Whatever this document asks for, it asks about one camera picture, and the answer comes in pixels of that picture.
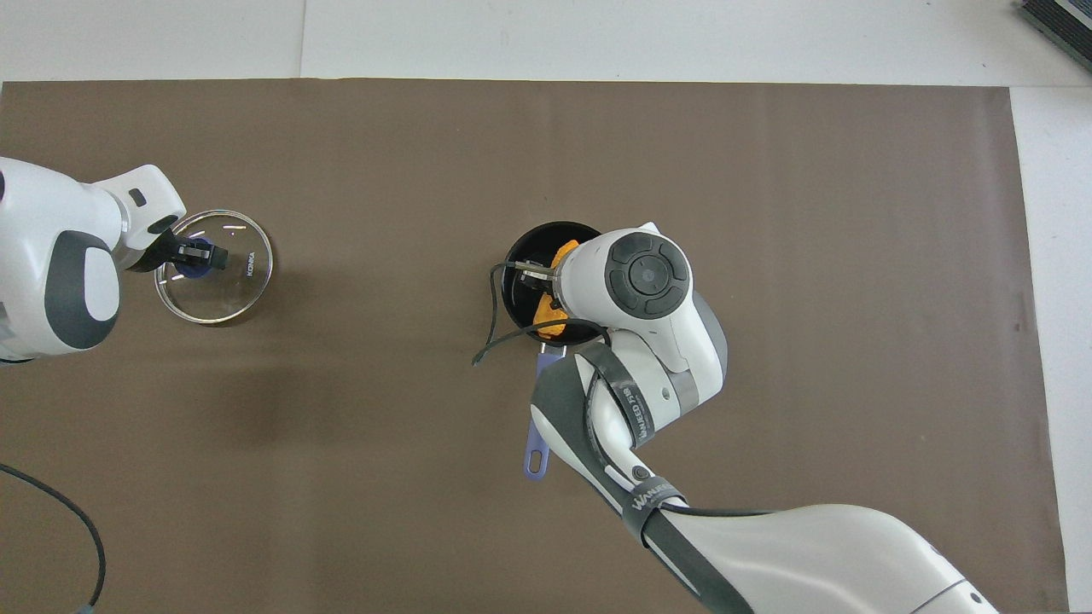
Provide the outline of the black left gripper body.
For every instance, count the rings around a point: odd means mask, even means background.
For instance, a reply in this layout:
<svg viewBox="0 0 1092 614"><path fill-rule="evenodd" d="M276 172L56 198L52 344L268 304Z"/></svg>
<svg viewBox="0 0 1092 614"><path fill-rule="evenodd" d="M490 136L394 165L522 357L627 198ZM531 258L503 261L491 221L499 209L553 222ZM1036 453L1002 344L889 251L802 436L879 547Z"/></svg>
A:
<svg viewBox="0 0 1092 614"><path fill-rule="evenodd" d="M158 269L167 262L189 269L198 268L199 255L180 255L179 247L187 240L179 240L173 232L164 232L149 248L128 267L129 271L145 273Z"/></svg>

